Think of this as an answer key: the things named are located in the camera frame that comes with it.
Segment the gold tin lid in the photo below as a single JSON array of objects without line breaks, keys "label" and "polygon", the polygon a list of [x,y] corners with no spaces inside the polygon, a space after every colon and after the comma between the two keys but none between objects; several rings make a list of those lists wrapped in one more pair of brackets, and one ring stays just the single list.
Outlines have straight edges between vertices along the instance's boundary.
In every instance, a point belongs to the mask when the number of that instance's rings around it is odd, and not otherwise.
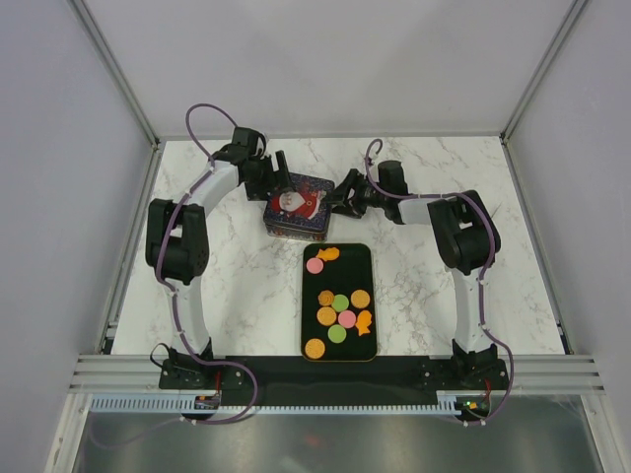
[{"label": "gold tin lid", "polygon": [[307,221],[309,224],[330,220],[331,212],[322,198],[334,190],[329,179],[290,173],[294,191],[277,193],[270,197],[263,212],[264,220],[290,223]]}]

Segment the square cookie tin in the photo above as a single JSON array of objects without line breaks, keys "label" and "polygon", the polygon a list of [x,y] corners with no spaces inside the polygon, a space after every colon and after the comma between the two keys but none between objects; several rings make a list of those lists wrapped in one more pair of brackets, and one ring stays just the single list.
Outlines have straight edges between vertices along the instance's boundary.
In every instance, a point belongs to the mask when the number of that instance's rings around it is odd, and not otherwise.
[{"label": "square cookie tin", "polygon": [[323,242],[327,239],[329,220],[308,223],[307,221],[290,223],[264,220],[267,234],[271,237],[283,237],[310,242]]}]

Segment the black rectangular tray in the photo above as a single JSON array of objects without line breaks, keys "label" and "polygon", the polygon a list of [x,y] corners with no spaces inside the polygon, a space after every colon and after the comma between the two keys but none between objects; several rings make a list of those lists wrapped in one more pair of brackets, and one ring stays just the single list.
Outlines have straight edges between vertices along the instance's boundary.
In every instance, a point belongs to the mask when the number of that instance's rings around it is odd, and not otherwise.
[{"label": "black rectangular tray", "polygon": [[368,362],[378,353],[373,258],[363,243],[303,251],[300,344],[316,363]]}]

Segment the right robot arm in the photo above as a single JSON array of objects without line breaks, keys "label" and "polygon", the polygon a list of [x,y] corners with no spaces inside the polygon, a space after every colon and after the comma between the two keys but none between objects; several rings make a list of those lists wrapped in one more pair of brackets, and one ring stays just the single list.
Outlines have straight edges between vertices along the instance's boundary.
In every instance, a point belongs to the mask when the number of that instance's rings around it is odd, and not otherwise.
[{"label": "right robot arm", "polygon": [[479,193],[473,189],[446,194],[413,194],[398,161],[378,165],[378,179],[350,169],[324,201],[331,211],[362,218],[368,208],[384,211],[397,225],[427,225],[439,256],[451,272],[456,297],[451,377],[462,388],[484,380],[498,357],[497,343],[487,334],[484,281],[501,249],[501,239]]}]

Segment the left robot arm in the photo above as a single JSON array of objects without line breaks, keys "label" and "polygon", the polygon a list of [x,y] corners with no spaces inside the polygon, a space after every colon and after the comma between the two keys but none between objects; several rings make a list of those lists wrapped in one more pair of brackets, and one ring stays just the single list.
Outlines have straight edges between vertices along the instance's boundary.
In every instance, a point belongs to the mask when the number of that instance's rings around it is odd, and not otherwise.
[{"label": "left robot arm", "polygon": [[189,357],[180,374],[194,388],[213,382],[217,364],[201,300],[201,276],[211,255],[207,218],[241,186],[249,201],[265,201],[293,188],[284,153],[270,156],[262,133],[238,126],[178,198],[156,198],[148,209],[145,259],[170,297],[171,352]]}]

